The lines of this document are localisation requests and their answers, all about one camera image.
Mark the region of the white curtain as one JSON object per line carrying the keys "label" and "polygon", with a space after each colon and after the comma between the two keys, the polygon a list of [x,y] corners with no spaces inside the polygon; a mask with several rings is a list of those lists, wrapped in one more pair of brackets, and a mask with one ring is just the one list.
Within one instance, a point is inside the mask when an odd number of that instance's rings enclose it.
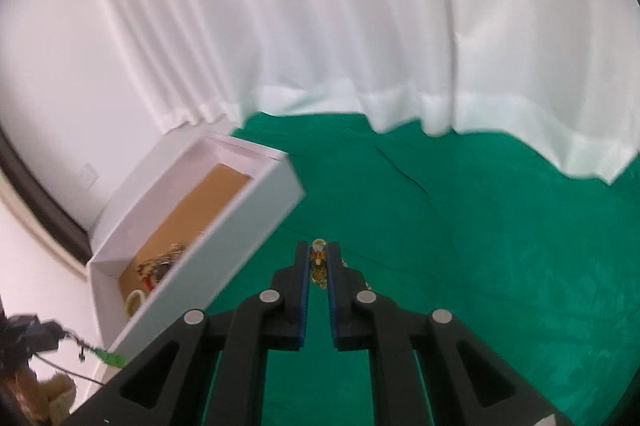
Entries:
{"label": "white curtain", "polygon": [[638,0],[106,1],[162,131],[361,113],[504,131],[574,177],[638,157]]}

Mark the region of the white cardboard box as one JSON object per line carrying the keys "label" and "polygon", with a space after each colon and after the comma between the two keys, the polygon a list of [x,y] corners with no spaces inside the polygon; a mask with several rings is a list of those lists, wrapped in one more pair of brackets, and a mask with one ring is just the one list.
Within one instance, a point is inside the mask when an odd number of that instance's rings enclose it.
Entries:
{"label": "white cardboard box", "polygon": [[[137,356],[192,308],[206,308],[303,198],[288,155],[214,131],[159,143],[90,232],[102,346]],[[145,291],[128,319],[125,299]]]}

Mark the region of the white bangle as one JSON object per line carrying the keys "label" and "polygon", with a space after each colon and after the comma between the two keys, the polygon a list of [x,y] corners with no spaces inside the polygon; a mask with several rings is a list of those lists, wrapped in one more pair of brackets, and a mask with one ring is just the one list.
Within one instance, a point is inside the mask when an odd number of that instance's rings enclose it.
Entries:
{"label": "white bangle", "polygon": [[131,319],[146,301],[145,291],[133,290],[125,299],[125,313]]}

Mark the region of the green cloth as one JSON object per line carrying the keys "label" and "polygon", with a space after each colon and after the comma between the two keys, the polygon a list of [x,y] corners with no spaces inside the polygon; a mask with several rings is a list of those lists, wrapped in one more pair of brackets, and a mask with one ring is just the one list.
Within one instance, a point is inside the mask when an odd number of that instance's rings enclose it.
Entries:
{"label": "green cloth", "polygon": [[257,114],[236,136],[284,151],[305,195],[210,313],[322,238],[401,308],[450,310],[575,424],[623,398],[639,368],[637,163],[571,179],[506,134],[378,134],[361,115]]}

